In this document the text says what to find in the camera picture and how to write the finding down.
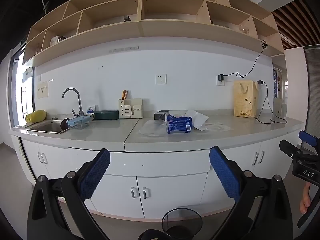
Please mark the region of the person's right hand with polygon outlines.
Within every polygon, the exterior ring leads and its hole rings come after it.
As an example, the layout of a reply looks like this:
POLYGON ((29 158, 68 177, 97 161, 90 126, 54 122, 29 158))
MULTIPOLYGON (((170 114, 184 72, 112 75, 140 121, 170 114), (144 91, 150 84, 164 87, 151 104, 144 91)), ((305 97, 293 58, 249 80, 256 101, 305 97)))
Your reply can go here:
POLYGON ((302 214, 305 214, 308 210, 308 207, 311 204, 310 196, 309 196, 309 189, 311 184, 309 182, 306 182, 304 188, 303 188, 303 195, 300 201, 300 212, 302 214))

